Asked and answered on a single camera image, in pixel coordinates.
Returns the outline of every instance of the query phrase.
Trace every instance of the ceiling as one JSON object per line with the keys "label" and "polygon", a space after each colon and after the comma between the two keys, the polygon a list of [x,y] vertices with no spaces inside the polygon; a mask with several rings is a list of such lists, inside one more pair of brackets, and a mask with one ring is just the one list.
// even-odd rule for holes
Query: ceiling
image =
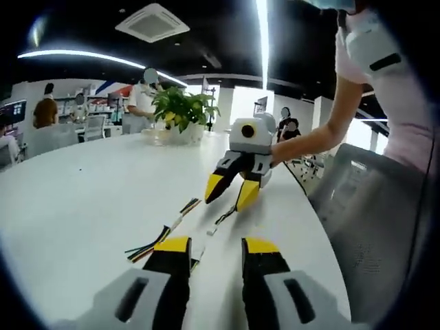
{"label": "ceiling", "polygon": [[[158,2],[190,27],[190,31],[147,43],[115,30],[125,18]],[[268,1],[269,78],[276,94],[313,100],[333,98],[336,12],[320,11],[299,0]],[[259,21],[255,1],[33,1],[10,11],[19,24],[2,20],[7,47],[2,51],[1,83],[12,84],[55,78],[93,78],[134,83],[142,71],[123,64],[78,56],[42,56],[17,60],[32,50],[70,49],[97,52],[155,67],[171,76],[240,74],[261,76]],[[33,31],[36,30],[37,41]],[[221,67],[207,60],[213,58]],[[221,79],[221,85],[261,87],[261,82]],[[361,109],[383,118],[374,96]]]}

